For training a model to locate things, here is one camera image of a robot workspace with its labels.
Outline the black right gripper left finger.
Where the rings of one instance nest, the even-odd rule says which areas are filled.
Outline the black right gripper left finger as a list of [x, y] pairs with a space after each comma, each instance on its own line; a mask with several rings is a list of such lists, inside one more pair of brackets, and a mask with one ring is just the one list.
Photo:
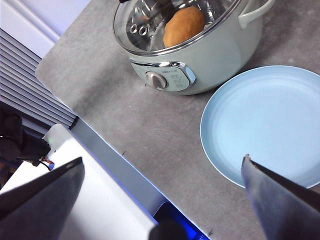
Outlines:
[[78, 157], [0, 195], [2, 240], [57, 240], [78, 198], [85, 166]]

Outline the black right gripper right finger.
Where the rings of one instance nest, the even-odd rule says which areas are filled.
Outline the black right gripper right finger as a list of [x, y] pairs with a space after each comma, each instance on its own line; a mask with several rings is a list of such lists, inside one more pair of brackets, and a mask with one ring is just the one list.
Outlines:
[[268, 240], [318, 240], [320, 195], [251, 160], [241, 164], [246, 194]]

